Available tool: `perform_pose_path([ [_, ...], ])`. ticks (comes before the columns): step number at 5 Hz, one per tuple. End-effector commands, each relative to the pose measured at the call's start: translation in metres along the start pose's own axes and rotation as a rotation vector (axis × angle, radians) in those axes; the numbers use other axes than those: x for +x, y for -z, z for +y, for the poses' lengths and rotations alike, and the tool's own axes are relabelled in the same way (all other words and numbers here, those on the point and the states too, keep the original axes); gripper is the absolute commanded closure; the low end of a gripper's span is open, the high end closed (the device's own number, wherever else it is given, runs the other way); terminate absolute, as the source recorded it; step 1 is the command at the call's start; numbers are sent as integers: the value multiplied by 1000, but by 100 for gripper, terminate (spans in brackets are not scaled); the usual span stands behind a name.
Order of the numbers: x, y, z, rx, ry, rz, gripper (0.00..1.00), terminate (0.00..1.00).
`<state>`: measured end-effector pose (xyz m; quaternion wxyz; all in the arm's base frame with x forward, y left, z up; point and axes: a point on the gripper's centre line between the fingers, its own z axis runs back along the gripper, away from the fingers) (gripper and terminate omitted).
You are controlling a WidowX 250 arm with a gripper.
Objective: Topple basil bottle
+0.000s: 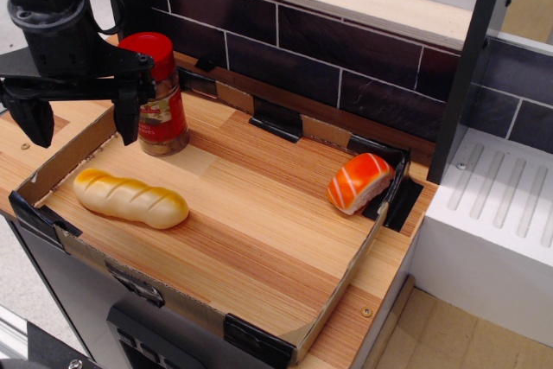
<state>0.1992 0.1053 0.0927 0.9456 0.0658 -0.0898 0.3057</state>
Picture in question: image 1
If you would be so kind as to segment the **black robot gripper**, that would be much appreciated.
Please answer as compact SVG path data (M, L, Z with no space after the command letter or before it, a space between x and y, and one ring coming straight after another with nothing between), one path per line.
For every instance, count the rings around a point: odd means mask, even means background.
M41 1L7 3L27 46L1 56L2 104L34 144L48 148L48 101L109 99L124 145L134 143L140 105L155 97L153 59L102 39L89 0L69 0L59 10Z

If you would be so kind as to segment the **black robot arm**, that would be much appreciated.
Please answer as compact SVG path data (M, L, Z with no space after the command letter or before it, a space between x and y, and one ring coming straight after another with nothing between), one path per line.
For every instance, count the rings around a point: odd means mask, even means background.
M140 108L156 95L154 61L104 40L124 19L101 29L90 0L9 0L7 11L27 45L1 57L1 103L26 136L50 146L53 101L110 100L124 144L135 142Z

